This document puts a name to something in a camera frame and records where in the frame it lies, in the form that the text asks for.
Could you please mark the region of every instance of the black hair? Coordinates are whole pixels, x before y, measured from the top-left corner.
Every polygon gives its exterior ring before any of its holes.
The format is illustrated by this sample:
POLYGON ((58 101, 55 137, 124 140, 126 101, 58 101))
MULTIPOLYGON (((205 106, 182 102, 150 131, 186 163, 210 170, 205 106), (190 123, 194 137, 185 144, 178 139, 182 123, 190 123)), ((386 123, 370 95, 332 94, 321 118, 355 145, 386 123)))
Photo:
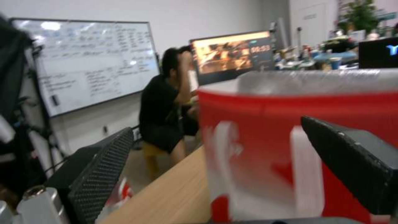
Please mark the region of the black hair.
POLYGON ((162 71, 165 78, 170 77, 170 69, 178 69, 178 54, 179 50, 174 47, 164 52, 162 58, 162 71))
POLYGON ((182 46, 178 49, 178 52, 180 54, 184 53, 185 51, 191 52, 191 46, 186 45, 186 46, 182 46))

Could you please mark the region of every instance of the whiteboard frame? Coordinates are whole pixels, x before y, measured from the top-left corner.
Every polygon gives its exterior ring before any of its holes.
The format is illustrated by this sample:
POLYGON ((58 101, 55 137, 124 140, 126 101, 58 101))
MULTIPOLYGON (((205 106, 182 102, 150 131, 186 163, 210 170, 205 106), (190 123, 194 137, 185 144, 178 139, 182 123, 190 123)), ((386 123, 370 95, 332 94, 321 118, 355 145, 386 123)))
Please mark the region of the whiteboard frame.
MULTIPOLYGON (((87 23, 87 22, 88 23, 115 23, 115 24, 117 24, 117 23, 123 23, 123 24, 148 24, 148 30, 149 30, 149 33, 150 33, 150 36, 151 36, 151 43, 153 45, 153 50, 155 51, 155 54, 157 54, 156 47, 155 47, 155 42, 153 40, 154 38, 153 38, 153 35, 152 35, 152 30, 150 28, 150 23, 149 22, 107 21, 107 20, 66 20, 66 19, 23 18, 23 17, 12 17, 12 18, 10 18, 8 20, 8 22, 9 22, 9 24, 11 24, 13 26, 12 22, 15 21, 15 20, 34 20, 34 21, 52 21, 52 22, 84 22, 84 23, 87 23)), ((161 72, 160 70, 161 69, 159 67, 159 61, 158 61, 158 58, 156 56, 155 56, 155 59, 156 59, 156 64, 158 65, 158 71, 159 71, 159 74, 160 74, 160 72, 161 72)), ((40 93, 40 98, 42 98, 42 96, 41 96, 41 86, 39 86, 39 90, 38 91, 40 93)), ((140 91, 132 92, 132 93, 129 93, 129 94, 126 94, 126 95, 123 95, 123 96, 118 96, 118 97, 115 97, 115 98, 112 98, 112 99, 109 99, 109 100, 101 101, 101 102, 98 102, 98 103, 95 103, 95 104, 90 104, 88 106, 84 106, 84 107, 77 108, 77 109, 74 109, 74 110, 70 110, 70 111, 67 111, 67 112, 64 112, 64 113, 61 113, 61 114, 50 116, 50 118, 59 117, 59 116, 62 116, 62 115, 65 115, 65 114, 69 114, 69 113, 72 113, 72 112, 75 112, 75 111, 78 111, 78 110, 86 109, 88 107, 97 106, 99 104, 107 103, 107 102, 112 101, 112 100, 121 99, 123 97, 131 96, 131 95, 140 93, 142 91, 143 90, 140 90, 140 91)))

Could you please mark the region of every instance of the yellow stool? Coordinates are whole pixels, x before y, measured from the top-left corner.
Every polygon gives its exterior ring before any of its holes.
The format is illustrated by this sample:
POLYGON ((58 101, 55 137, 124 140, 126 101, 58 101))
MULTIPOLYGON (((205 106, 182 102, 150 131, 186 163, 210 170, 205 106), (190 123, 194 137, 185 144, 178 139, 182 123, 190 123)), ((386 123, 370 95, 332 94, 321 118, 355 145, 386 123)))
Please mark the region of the yellow stool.
POLYGON ((142 143, 142 150, 144 152, 146 167, 149 171, 149 177, 154 180, 159 172, 159 166, 158 162, 156 161, 156 156, 166 154, 166 151, 163 151, 145 141, 142 143))

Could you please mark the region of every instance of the timer display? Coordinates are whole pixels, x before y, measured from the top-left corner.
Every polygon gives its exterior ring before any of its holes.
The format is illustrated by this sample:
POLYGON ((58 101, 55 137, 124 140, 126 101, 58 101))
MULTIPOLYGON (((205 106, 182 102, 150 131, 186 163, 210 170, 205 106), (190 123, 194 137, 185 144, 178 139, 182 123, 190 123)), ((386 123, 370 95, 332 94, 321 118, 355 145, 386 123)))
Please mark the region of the timer display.
POLYGON ((262 53, 265 51, 269 51, 270 49, 271 47, 269 45, 262 45, 262 46, 251 47, 250 51, 251 53, 262 53))

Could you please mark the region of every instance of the whiteboard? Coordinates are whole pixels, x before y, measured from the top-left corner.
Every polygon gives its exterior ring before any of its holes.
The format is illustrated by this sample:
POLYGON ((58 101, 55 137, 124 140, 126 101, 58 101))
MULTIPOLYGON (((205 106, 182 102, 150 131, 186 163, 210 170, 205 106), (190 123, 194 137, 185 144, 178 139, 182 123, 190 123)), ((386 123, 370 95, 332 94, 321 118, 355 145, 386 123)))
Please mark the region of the whiteboard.
POLYGON ((51 117, 141 91, 159 74, 148 22, 12 23, 44 46, 37 70, 51 117))

